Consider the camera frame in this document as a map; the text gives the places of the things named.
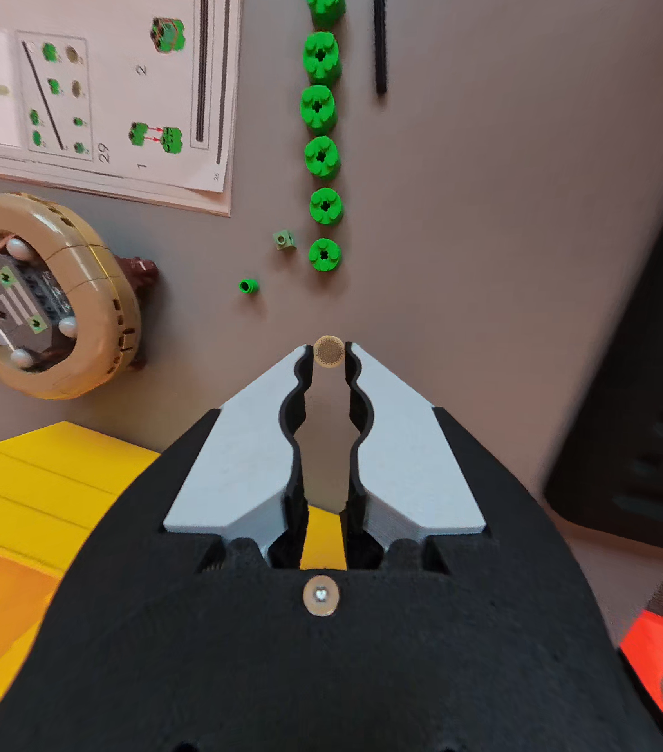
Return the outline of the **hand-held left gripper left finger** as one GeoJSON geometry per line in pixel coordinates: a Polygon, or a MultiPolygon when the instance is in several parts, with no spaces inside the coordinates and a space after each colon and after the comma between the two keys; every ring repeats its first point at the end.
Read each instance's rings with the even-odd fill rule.
{"type": "Polygon", "coordinates": [[[295,433],[306,419],[313,349],[296,347],[227,400],[167,517],[168,532],[251,539],[277,569],[298,569],[309,519],[295,433]]]}

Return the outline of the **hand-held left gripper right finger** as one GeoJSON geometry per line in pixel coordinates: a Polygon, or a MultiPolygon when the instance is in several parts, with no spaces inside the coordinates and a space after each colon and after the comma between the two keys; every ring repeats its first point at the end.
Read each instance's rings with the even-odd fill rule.
{"type": "Polygon", "coordinates": [[[435,406],[358,343],[345,343],[351,450],[344,511],[349,569],[377,569],[399,540],[477,535],[486,520],[435,406]]]}

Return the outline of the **tan round grille tile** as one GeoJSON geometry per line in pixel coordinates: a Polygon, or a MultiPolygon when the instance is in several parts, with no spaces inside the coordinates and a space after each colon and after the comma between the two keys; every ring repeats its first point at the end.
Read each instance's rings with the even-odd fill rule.
{"type": "Polygon", "coordinates": [[[314,360],[325,369],[333,369],[345,360],[345,342],[334,335],[322,335],[313,346],[314,360]]]}

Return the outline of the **yellow plastic bin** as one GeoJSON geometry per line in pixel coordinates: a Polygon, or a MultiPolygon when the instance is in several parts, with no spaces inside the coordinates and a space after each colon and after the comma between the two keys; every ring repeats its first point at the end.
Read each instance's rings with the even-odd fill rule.
{"type": "Polygon", "coordinates": [[[345,656],[312,594],[351,575],[283,568],[308,538],[298,457],[287,531],[261,545],[164,523],[218,411],[161,456],[69,423],[0,442],[0,561],[51,589],[0,589],[0,750],[360,750],[345,656]],[[335,678],[334,672],[343,672],[335,678]]]}

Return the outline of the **black perforated tray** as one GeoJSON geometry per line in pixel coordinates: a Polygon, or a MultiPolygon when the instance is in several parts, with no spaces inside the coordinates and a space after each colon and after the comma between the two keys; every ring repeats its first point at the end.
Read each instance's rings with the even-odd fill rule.
{"type": "Polygon", "coordinates": [[[543,492],[569,522],[663,548],[663,225],[543,492]]]}

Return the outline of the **tan round brick model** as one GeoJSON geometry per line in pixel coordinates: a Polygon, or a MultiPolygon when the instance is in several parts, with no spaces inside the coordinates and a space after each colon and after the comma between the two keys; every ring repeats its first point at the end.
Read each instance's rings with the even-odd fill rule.
{"type": "Polygon", "coordinates": [[[72,400],[141,368],[141,299],[157,279],[69,208],[0,193],[0,381],[72,400]]]}

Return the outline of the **orange plastic piece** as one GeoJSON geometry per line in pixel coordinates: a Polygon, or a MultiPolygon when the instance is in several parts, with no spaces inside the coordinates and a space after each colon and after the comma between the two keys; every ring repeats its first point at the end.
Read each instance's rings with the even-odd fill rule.
{"type": "Polygon", "coordinates": [[[650,698],[663,712],[663,616],[643,610],[620,648],[650,698]]]}

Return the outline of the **brick instruction booklet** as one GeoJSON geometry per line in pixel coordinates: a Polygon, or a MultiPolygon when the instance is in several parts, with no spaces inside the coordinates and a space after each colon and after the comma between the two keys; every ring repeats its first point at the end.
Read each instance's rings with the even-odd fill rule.
{"type": "Polygon", "coordinates": [[[0,177],[231,215],[240,1],[0,1],[0,177]]]}

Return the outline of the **black axle rod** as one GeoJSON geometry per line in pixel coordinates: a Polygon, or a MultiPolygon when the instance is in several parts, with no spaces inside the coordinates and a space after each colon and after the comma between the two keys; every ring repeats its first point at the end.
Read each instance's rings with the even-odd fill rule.
{"type": "Polygon", "coordinates": [[[375,89],[379,98],[388,91],[386,1],[373,1],[375,89]]]}

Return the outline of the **row of green round bricks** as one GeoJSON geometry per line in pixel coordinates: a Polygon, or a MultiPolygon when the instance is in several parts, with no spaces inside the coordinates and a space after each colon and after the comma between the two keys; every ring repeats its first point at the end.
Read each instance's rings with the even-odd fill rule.
{"type": "Polygon", "coordinates": [[[308,1],[314,30],[302,47],[308,86],[301,92],[299,113],[310,136],[303,149],[306,169],[318,184],[309,198],[309,215],[322,229],[337,227],[344,217],[341,195],[332,186],[341,169],[341,155],[332,132],[338,107],[332,87],[343,71],[340,44],[334,33],[343,19],[345,1],[308,1]]]}

